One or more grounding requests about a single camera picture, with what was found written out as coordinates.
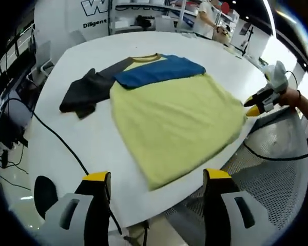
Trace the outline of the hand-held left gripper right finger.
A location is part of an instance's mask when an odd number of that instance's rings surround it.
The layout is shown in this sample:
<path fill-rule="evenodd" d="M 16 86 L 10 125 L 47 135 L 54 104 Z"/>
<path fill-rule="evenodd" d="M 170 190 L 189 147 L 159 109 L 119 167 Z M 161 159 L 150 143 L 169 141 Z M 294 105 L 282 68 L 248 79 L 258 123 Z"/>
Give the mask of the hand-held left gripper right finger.
<path fill-rule="evenodd" d="M 267 209 L 228 173 L 204 169 L 203 188 L 205 245 L 267 245 L 277 232 Z"/>

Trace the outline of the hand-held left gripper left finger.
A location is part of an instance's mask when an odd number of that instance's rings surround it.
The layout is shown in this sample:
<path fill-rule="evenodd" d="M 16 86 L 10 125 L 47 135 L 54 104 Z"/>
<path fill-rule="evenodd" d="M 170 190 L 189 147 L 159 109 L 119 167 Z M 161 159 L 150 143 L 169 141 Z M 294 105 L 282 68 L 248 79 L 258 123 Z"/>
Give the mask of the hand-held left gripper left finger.
<path fill-rule="evenodd" d="M 89 174 L 49 208 L 46 245 L 109 245 L 110 179 L 108 171 Z"/>

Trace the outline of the person's right hand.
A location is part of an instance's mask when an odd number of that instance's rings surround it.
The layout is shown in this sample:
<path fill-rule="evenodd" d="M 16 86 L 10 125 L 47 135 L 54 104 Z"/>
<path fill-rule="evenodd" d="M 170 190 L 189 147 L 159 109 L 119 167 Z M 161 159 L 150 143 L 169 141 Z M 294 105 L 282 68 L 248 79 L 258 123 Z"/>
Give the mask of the person's right hand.
<path fill-rule="evenodd" d="M 289 106 L 295 109 L 300 102 L 301 93 L 298 90 L 287 88 L 286 91 L 280 96 L 278 104 L 282 106 Z"/>

